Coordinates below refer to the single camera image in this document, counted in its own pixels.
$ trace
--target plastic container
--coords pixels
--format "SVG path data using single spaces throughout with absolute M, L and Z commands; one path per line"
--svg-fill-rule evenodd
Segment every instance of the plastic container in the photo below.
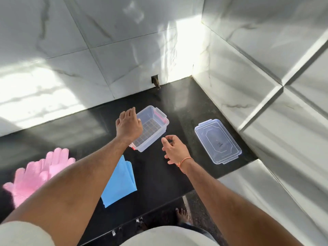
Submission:
M 195 132 L 215 164 L 226 164 L 241 154 L 240 147 L 218 119 L 198 124 Z
M 166 115 L 154 106 L 147 106 L 137 114 L 142 122 L 142 135 L 130 144 L 130 147 L 139 152 L 143 152 L 154 143 L 162 134 L 166 132 L 169 120 Z

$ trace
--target black granite countertop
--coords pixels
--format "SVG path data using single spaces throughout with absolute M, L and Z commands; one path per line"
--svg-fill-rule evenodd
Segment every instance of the black granite countertop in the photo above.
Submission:
M 213 177 L 219 178 L 249 162 L 256 155 L 232 128 L 227 119 L 191 78 L 121 98 L 54 121 L 0 137 L 0 185 L 13 181 L 17 168 L 44 158 L 57 147 L 68 148 L 70 157 L 79 160 L 104 146 L 116 135 L 115 120 L 121 111 L 135 106 L 158 107 L 170 121 L 164 135 L 175 134 Z M 242 154 L 225 165 L 215 165 L 195 134 L 195 127 L 206 120 L 219 119 L 242 149 Z M 144 152 L 127 148 L 137 191 L 104 208 L 100 199 L 80 240 L 80 245 L 138 218 L 193 190 L 186 175 L 164 158 L 160 139 Z M 10 194 L 0 191 L 0 220 L 13 210 Z

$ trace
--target clear plastic lid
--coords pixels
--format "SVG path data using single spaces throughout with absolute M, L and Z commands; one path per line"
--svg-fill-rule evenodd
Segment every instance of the clear plastic lid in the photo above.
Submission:
M 198 124 L 195 132 L 215 164 L 226 164 L 241 154 L 240 147 L 218 119 Z

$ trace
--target wall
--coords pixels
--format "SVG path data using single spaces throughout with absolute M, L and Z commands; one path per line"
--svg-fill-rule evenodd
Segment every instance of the wall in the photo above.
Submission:
M 202 23 L 193 76 L 327 245 L 328 0 L 205 0 Z M 299 215 L 278 216 L 322 245 L 295 230 Z
M 0 0 L 0 136 L 190 76 L 204 0 Z

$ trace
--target blue cloth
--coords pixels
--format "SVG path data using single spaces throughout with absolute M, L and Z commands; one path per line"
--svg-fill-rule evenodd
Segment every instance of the blue cloth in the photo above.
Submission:
M 105 208 L 136 190 L 132 164 L 122 155 L 101 195 Z

